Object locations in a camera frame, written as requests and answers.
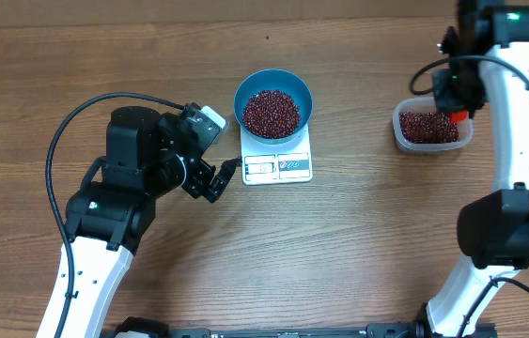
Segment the red beans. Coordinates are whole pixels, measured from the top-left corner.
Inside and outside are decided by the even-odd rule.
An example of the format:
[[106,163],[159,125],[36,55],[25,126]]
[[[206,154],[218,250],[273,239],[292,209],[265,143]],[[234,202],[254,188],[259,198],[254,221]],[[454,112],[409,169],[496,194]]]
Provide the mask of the red beans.
[[262,90],[247,101],[241,121],[258,137],[281,139],[293,134],[302,118],[290,95],[279,90]]

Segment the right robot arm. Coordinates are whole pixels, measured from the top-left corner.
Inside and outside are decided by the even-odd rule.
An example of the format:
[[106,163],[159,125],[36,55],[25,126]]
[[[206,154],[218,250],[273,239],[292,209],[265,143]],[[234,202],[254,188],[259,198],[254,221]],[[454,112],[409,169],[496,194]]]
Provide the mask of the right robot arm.
[[489,195],[463,207],[460,257],[425,306],[427,337],[491,337],[478,318],[500,288],[529,268],[529,6],[469,0],[428,65],[438,111],[490,107],[495,169]]

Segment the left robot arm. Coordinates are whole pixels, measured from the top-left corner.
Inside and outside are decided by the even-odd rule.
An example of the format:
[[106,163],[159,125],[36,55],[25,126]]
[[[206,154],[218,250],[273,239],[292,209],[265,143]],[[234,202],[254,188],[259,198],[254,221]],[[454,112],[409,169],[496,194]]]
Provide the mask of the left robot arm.
[[222,195],[240,159],[215,167],[202,156],[227,126],[225,117],[194,103],[177,114],[141,106],[111,113],[106,153],[66,205],[59,275],[40,337],[101,335],[112,298],[155,219],[157,199],[176,188],[211,203]]

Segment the red scoop with blue handle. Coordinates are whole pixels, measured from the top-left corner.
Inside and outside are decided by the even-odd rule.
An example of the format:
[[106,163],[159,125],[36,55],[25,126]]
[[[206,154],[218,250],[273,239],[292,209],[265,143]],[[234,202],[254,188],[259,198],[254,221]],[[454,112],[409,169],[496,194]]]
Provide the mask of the red scoop with blue handle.
[[467,111],[460,111],[451,113],[449,116],[450,122],[454,124],[458,124],[468,118],[468,112]]

